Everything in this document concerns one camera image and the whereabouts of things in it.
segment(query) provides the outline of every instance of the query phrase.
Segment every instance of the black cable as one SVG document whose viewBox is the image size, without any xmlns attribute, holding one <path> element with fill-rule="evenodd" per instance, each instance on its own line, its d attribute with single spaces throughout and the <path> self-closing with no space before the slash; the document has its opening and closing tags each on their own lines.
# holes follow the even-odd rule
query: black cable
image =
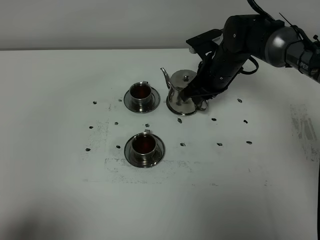
<svg viewBox="0 0 320 240">
<path fill-rule="evenodd" d="M 253 10 L 255 10 L 258 14 L 265 17 L 269 21 L 274 21 L 275 19 L 270 16 L 267 12 L 265 12 L 259 5 L 255 2 L 255 0 L 247 0 Z"/>
<path fill-rule="evenodd" d="M 257 62 L 257 60 L 255 60 L 252 56 L 250 56 L 248 59 L 255 65 L 256 69 L 253 70 L 253 71 L 240 70 L 240 73 L 245 74 L 245 75 L 254 74 L 254 73 L 256 73 L 256 72 L 258 71 L 258 69 L 259 69 L 259 63 Z"/>
</svg>

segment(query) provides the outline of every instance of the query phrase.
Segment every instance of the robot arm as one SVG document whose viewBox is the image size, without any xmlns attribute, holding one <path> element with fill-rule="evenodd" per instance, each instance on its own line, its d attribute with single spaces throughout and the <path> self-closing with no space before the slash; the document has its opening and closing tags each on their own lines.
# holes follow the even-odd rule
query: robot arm
<svg viewBox="0 0 320 240">
<path fill-rule="evenodd" d="M 297 26 L 285 26 L 274 20 L 254 2 L 259 14 L 231 16 L 223 30 L 214 29 L 186 42 L 200 55 L 197 76 L 183 90 L 182 100 L 192 98 L 195 104 L 216 97 L 228 89 L 249 59 L 257 69 L 257 57 L 275 67 L 293 67 L 320 82 L 320 44 L 312 42 Z M 215 43 L 223 36 L 220 45 Z"/>
</svg>

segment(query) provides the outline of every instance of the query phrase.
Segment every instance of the teapot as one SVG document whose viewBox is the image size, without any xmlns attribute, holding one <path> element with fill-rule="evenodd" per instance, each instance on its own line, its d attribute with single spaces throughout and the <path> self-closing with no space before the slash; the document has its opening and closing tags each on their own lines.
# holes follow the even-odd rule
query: teapot
<svg viewBox="0 0 320 240">
<path fill-rule="evenodd" d="M 181 98 L 182 90 L 195 78 L 197 73 L 192 70 L 179 70 L 169 77 L 167 71 L 162 67 L 160 68 L 166 86 L 169 89 L 169 94 L 166 98 L 166 105 L 171 112 L 180 116 L 190 116 L 197 111 L 205 111 L 208 108 L 208 101 L 205 101 L 205 108 L 202 108 L 203 102 L 195 104 L 191 98 L 183 101 Z"/>
</svg>

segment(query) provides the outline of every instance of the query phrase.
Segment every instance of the table surface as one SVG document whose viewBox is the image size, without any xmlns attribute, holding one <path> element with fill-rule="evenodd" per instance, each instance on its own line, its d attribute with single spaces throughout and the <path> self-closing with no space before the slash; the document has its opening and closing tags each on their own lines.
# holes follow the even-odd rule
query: table surface
<svg viewBox="0 0 320 240">
<path fill-rule="evenodd" d="M 179 123 L 160 68 L 171 76 L 199 61 L 187 49 L 0 52 L 0 234 L 317 239 L 320 85 L 260 61 Z M 161 102 L 136 114 L 122 100 L 142 81 Z M 166 153 L 136 168 L 124 146 L 145 129 Z"/>
</svg>

